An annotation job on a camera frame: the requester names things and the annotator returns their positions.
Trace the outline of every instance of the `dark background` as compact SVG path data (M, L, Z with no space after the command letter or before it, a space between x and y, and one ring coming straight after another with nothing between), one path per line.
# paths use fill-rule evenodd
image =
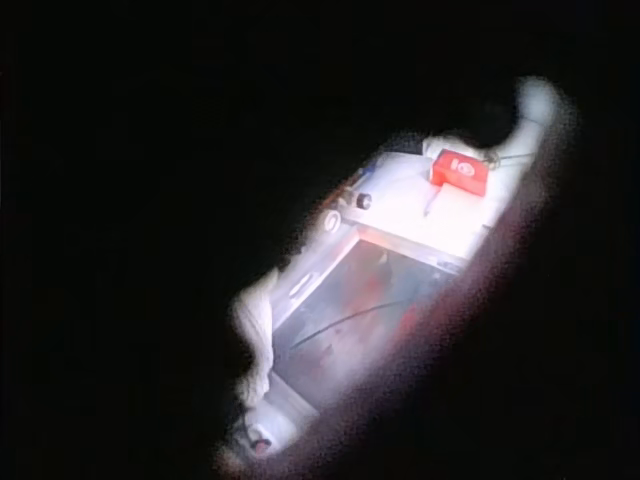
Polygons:
M532 258L564 274L523 268L514 283L567 294L534 330L487 329L502 339L490 351L474 350L486 337L472 334L451 381L434 383L437 398L462 391L451 411L476 405L472 421L452 413L429 440L403 435L424 407L408 403L388 440L475 452L406 464L419 475L634 474L627 246L637 217L625 182L637 172L637 70L621 5L14 7L2 73L7 478L206 476L229 386L250 361L228 326L232 296L279 262L307 212L393 134L504 140L514 79L527 74L575 103L568 155L585 158L572 163L555 219L532 233L544 240ZM603 173L607 162L616 167ZM594 185L606 201L572 200ZM543 255L560 237L562 255ZM603 265L617 273L604 283ZM523 318L527 302L545 301L513 298ZM456 384L478 358L528 365L527 380L489 368ZM569 367L580 362L584 377ZM384 441L376 458L391 452Z

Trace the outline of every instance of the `white cloth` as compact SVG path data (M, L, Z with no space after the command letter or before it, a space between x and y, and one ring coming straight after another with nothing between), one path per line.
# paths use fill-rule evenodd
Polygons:
M246 288L233 304L233 317L238 333L247 341L254 363L240 379L236 393L247 408L252 408L269 390L269 371L273 367L272 311L269 300L278 280L273 269Z

